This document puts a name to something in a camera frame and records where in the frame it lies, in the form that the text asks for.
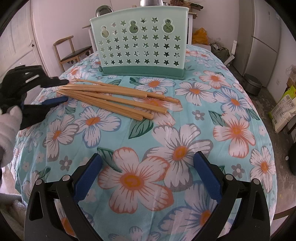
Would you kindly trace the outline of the white gloved left hand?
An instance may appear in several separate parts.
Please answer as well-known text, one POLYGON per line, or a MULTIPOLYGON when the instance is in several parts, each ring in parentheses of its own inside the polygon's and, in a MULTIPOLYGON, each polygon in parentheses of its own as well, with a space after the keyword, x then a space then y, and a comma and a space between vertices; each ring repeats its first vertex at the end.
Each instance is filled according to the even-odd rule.
POLYGON ((18 106, 14 106, 9 113, 1 115, 1 168, 8 165, 14 156, 13 150, 16 135, 22 123, 22 111, 18 106))

